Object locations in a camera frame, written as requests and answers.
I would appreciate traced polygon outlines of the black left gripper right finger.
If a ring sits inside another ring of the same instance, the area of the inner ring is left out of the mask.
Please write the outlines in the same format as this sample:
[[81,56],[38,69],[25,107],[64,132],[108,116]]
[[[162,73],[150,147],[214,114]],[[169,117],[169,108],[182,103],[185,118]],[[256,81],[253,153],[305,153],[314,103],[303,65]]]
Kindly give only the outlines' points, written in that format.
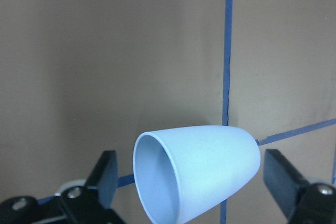
[[265,150],[263,179],[287,223],[335,223],[335,187],[308,180],[279,150]]

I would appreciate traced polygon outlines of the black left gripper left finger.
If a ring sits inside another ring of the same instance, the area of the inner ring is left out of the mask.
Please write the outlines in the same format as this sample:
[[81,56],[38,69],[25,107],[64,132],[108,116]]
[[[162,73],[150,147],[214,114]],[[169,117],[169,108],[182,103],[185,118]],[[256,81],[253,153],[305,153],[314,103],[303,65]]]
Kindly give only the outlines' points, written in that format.
[[123,223],[111,209],[118,187],[115,151],[104,151],[83,185],[37,200],[17,196],[1,202],[1,223]]

